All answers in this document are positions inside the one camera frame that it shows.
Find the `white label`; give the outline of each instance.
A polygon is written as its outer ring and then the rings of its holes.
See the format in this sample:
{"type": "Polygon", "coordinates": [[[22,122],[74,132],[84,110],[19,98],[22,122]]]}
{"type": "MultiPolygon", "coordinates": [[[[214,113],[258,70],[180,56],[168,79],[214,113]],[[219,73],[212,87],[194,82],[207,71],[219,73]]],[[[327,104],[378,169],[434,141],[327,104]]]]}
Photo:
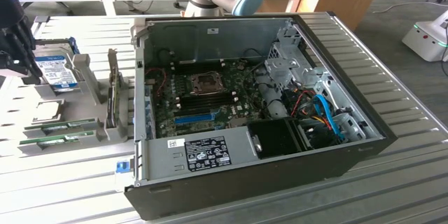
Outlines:
{"type": "Polygon", "coordinates": [[[56,89],[72,89],[78,85],[74,72],[66,68],[64,56],[40,56],[36,57],[36,63],[48,84],[56,89]]]}
{"type": "Polygon", "coordinates": [[[75,123],[68,123],[67,125],[68,125],[70,127],[78,127],[78,126],[80,126],[82,124],[88,123],[88,122],[90,122],[90,121],[86,120],[86,121],[80,121],[80,122],[75,122],[75,123]]]}
{"type": "Polygon", "coordinates": [[[207,34],[219,34],[219,28],[207,29],[207,34]]]}
{"type": "Polygon", "coordinates": [[[67,140],[78,139],[80,136],[87,136],[87,133],[80,134],[80,135],[76,135],[76,136],[66,136],[66,139],[67,139],[67,140]]]}
{"type": "Polygon", "coordinates": [[[67,129],[68,127],[66,125],[62,126],[54,126],[54,127],[48,127],[46,128],[47,131],[56,131],[56,130],[62,130],[62,129],[67,129]]]}
{"type": "Polygon", "coordinates": [[[168,140],[168,148],[175,148],[175,147],[184,146],[184,143],[186,143],[184,138],[171,139],[171,140],[168,140]]]}
{"type": "Polygon", "coordinates": [[[46,146],[46,145],[60,144],[60,143],[66,143],[66,141],[63,139],[56,139],[56,140],[51,140],[51,141],[47,141],[47,142],[38,143],[38,145],[39,146],[46,146]]]}

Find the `metal table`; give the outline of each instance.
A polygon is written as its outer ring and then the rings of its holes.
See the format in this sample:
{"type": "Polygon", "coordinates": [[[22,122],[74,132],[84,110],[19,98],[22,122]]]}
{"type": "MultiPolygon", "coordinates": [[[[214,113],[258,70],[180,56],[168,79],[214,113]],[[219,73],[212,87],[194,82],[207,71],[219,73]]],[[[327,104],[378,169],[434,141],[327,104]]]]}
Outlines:
{"type": "MultiPolygon", "coordinates": [[[[448,131],[336,17],[300,14],[400,139],[340,178],[231,204],[166,217],[151,223],[435,223],[448,220],[448,131]]],[[[78,39],[98,78],[108,76],[107,49],[134,75],[128,18],[51,17],[35,23],[36,38],[78,39]]],[[[10,81],[0,133],[27,87],[10,81]]],[[[123,193],[115,191],[115,163],[134,154],[134,143],[24,156],[14,140],[0,142],[2,223],[143,223],[123,193]]]]}

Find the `blue pcie slot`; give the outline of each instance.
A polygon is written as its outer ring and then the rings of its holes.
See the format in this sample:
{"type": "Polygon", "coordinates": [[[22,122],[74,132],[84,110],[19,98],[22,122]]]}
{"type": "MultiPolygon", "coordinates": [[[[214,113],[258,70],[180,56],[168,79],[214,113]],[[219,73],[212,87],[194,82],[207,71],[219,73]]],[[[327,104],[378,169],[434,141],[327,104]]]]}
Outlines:
{"type": "Polygon", "coordinates": [[[183,118],[175,118],[175,124],[195,123],[195,122],[214,121],[214,120],[215,120],[214,114],[195,115],[195,116],[187,116],[183,118]]]}

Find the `desk leg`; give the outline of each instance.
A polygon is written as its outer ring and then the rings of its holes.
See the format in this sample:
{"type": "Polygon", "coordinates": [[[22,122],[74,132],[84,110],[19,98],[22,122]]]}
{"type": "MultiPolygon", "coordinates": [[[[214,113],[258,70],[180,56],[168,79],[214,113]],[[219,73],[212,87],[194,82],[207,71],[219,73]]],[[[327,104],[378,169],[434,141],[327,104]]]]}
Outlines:
{"type": "Polygon", "coordinates": [[[290,0],[287,5],[287,13],[296,13],[299,9],[300,0],[290,0]]]}
{"type": "Polygon", "coordinates": [[[106,16],[116,16],[114,2],[115,0],[102,0],[106,10],[106,16]]]}

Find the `yellow wire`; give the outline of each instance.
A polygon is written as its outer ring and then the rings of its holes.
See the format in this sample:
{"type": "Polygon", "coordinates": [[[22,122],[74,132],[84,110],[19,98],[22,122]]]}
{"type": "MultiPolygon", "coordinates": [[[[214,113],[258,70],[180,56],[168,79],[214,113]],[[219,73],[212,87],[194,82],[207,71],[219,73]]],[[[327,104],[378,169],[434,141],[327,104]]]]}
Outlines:
{"type": "Polygon", "coordinates": [[[326,122],[323,121],[323,119],[320,119],[319,117],[312,116],[312,118],[316,119],[318,121],[320,121],[323,124],[326,124],[326,122]]]}

